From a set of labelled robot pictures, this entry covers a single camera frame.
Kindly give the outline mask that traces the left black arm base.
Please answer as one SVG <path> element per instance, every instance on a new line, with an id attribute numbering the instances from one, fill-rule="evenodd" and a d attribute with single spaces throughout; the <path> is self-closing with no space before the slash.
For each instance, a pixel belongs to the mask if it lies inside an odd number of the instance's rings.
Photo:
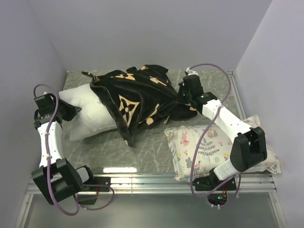
<path id="1" fill-rule="evenodd" d="M 76 194 L 79 205 L 93 206 L 101 193 L 112 193 L 109 189 L 111 186 L 110 177 L 94 177 L 85 183 L 82 193 Z"/>

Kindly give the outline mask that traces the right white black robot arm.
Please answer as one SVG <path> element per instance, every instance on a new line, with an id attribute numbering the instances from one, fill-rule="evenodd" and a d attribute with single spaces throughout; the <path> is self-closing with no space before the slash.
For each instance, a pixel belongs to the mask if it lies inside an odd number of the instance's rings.
<path id="1" fill-rule="evenodd" d="M 232 141 L 230 158 L 212 169 L 209 184 L 215 190 L 226 184 L 226 179 L 242 173 L 267 159 L 265 132 L 244 123 L 211 92 L 204 92 L 198 75 L 187 75 L 179 83 L 178 98 L 190 104 L 201 115 L 215 123 Z"/>

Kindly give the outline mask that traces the black pillowcase with tan flowers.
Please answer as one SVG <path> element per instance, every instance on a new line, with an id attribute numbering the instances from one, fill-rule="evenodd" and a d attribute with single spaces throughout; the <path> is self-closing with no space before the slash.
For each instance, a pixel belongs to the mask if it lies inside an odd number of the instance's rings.
<path id="1" fill-rule="evenodd" d="M 124 142 L 133 146 L 132 136 L 140 127 L 161 121 L 186 121 L 197 116 L 195 108 L 178 101 L 178 93 L 160 65 L 130 67 L 91 78 L 90 88 L 113 118 Z"/>

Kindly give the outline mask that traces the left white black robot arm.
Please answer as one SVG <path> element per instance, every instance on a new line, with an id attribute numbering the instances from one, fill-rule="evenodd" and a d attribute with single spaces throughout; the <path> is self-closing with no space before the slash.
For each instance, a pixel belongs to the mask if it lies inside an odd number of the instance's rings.
<path id="1" fill-rule="evenodd" d="M 34 113 L 34 128 L 41 140 L 39 168 L 32 172 L 34 183 L 51 205 L 54 202 L 49 187 L 57 202 L 83 190 L 92 190 L 96 180 L 91 169 L 86 165 L 76 169 L 63 156 L 62 122 L 72 120 L 81 108 L 59 99 L 55 110 L 56 97 L 51 93 L 38 96 L 34 101 L 38 106 Z"/>

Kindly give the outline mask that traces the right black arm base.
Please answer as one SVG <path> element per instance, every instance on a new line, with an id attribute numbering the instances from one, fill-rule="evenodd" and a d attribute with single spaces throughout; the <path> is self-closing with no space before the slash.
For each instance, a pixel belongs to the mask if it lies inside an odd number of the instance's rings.
<path id="1" fill-rule="evenodd" d="M 221 209 L 238 197 L 240 181 L 236 180 L 236 176 L 224 181 L 212 181 L 209 177 L 201 177 L 196 178 L 192 186 L 195 194 L 200 193 L 200 197 L 206 198 L 211 208 Z"/>

